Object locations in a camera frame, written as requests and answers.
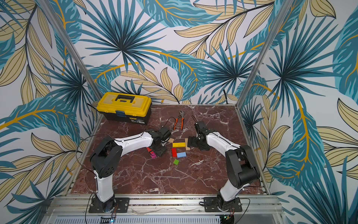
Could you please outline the natural wood long block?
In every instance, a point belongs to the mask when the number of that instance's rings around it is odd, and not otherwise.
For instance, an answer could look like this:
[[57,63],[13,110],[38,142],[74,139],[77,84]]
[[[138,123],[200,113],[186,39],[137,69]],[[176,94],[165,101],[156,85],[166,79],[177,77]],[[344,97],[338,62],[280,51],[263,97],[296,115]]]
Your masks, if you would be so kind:
[[186,151],[190,151],[191,148],[189,146],[188,138],[185,138],[185,145],[186,145],[186,147],[185,147]]

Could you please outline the yellow long block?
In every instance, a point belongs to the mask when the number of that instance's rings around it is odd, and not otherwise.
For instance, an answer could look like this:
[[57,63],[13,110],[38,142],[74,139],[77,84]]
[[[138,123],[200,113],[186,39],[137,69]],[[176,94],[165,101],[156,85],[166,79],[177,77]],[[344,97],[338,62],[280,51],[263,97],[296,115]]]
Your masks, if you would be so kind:
[[186,143],[185,142],[174,142],[172,144],[173,148],[185,148],[186,147]]

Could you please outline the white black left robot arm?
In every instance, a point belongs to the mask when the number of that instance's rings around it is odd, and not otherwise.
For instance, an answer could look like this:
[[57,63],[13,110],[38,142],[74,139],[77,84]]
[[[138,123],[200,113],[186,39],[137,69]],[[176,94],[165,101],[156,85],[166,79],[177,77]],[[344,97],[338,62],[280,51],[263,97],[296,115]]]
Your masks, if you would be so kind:
[[125,138],[103,138],[90,158],[96,180],[96,194],[92,200],[95,211],[109,213],[114,211],[118,204],[113,191],[113,174],[121,157],[147,147],[152,149],[156,156],[162,156],[167,150],[165,144],[170,136],[171,131],[162,127],[158,131],[148,130]]

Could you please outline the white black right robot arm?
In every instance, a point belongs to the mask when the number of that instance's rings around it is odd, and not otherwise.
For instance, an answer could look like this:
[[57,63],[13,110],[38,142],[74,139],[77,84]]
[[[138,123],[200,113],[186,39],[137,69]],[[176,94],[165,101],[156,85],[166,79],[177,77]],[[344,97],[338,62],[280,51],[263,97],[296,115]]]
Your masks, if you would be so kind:
[[188,138],[188,146],[201,151],[216,149],[225,156],[228,180],[216,197],[204,198],[206,212],[231,209],[241,211],[237,195],[250,184],[260,179],[259,167],[250,146],[233,143],[219,132],[209,129],[203,121],[195,122],[196,136]]

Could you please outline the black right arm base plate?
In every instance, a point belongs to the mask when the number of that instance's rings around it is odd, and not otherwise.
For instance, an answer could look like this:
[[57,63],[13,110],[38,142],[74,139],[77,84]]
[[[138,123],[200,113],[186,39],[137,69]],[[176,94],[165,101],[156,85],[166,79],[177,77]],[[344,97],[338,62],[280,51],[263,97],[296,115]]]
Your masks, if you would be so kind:
[[226,202],[220,197],[204,197],[202,205],[205,212],[242,212],[242,205],[239,198],[234,198]]

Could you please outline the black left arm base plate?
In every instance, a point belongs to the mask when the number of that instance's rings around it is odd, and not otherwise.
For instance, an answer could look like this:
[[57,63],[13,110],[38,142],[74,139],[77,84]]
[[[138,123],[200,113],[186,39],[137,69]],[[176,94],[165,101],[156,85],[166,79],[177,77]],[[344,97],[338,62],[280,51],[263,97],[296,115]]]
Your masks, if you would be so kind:
[[126,213],[129,201],[127,197],[112,197],[106,202],[101,202],[95,195],[91,200],[89,213]]

